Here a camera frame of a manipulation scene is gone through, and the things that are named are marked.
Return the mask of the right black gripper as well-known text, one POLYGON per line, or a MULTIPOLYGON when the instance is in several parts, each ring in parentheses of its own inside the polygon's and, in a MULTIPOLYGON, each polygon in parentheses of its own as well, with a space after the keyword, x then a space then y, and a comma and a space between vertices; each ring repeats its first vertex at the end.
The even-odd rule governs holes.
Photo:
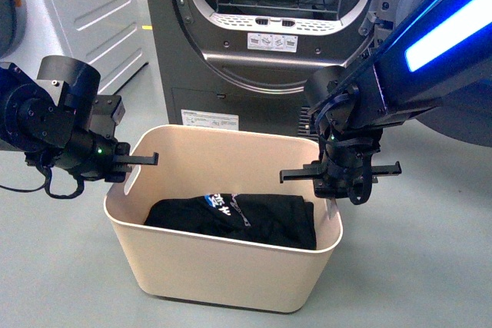
POLYGON ((354 205, 366 203, 372 184, 379 177, 402 174, 401 164, 371 166, 372 156, 380 151, 379 140, 354 137, 339 141, 335 137, 319 139, 320 162, 304 164, 301 169, 281 170, 279 180, 313 180, 314 194, 319 198, 347 198, 354 205))

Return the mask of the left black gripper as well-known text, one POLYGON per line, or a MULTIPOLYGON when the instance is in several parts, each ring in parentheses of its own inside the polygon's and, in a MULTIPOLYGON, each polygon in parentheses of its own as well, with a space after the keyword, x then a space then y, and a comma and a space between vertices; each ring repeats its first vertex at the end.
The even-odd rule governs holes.
POLYGON ((130 145, 92 131, 76 130, 57 155, 57 167, 85 181, 121 183, 134 166, 157 165, 159 154, 128 155, 130 145))

